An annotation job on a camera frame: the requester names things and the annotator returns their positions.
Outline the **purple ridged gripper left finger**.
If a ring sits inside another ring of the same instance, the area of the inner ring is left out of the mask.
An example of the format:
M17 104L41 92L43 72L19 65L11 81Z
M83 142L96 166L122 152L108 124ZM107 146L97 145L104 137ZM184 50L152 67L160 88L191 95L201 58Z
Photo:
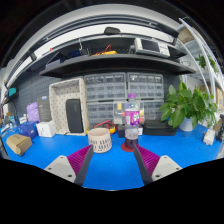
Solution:
M69 156L58 156L45 171L82 186L93 154L93 146L88 145Z

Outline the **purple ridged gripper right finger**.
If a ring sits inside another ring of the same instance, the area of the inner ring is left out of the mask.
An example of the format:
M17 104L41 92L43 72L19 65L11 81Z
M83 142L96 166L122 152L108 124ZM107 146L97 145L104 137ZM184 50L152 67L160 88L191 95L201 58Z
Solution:
M140 145L134 146L134 156L145 185L181 170L168 155L158 156Z

